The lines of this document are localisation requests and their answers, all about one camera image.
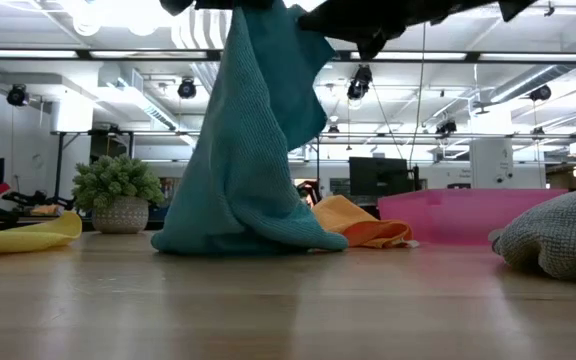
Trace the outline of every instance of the white pillar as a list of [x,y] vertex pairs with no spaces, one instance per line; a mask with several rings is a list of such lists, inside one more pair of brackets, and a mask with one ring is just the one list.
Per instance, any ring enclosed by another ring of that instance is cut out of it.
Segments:
[[[79,95],[72,95],[52,104],[51,131],[88,131],[92,129],[93,103]],[[75,165],[77,163],[88,164],[90,161],[90,136],[81,135],[76,139],[74,135],[67,135],[64,138],[64,145],[61,158],[61,177],[59,182],[59,196],[65,199],[72,198],[74,183],[72,179],[76,175]],[[51,172],[49,175],[55,184],[57,171],[57,149],[55,149],[54,159],[51,161]]]

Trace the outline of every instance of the orange towel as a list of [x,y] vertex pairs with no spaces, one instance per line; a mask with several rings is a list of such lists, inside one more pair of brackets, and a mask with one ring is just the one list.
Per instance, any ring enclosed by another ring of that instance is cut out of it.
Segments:
[[350,247],[389,249],[415,246],[412,229],[403,221],[377,220],[343,196],[327,197],[313,208],[319,224],[331,232],[344,235]]

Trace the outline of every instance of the ceiling pipe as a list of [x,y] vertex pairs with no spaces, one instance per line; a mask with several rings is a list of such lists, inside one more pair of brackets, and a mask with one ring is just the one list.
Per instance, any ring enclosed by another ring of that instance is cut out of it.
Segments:
[[[564,51],[576,52],[576,42]],[[494,89],[488,96],[491,104],[504,103],[529,93],[576,69],[576,64],[535,66]]]

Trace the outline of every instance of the yellow cloth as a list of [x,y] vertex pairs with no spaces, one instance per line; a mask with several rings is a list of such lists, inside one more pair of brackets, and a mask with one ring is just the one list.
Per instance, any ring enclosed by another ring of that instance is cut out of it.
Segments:
[[65,212],[58,219],[0,231],[0,254],[45,250],[68,245],[81,235],[81,218]]
[[377,220],[340,195],[325,198],[313,212],[325,230],[344,235],[350,247],[392,248],[412,240],[412,229],[405,222]]

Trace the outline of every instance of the wooden table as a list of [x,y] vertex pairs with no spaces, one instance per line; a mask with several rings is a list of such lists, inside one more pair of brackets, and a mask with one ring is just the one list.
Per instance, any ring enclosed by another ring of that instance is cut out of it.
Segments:
[[488,247],[200,259],[90,234],[0,256],[0,359],[576,360],[576,284]]

